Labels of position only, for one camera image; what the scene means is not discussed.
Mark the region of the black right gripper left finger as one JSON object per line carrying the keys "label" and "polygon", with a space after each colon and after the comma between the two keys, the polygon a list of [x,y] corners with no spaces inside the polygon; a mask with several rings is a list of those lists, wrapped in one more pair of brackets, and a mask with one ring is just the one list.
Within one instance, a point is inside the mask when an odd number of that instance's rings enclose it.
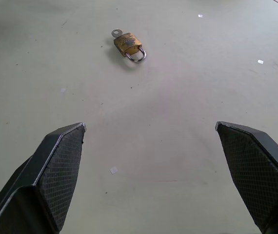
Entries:
{"label": "black right gripper left finger", "polygon": [[0,191],[0,234],[58,234],[75,191],[85,123],[47,134]]}

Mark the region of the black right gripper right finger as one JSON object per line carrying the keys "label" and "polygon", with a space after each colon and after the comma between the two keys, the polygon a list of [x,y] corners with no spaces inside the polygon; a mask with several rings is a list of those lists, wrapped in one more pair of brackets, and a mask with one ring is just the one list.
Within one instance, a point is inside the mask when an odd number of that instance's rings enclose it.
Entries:
{"label": "black right gripper right finger", "polygon": [[218,121],[215,130],[254,223],[263,234],[278,234],[278,144],[248,126]]}

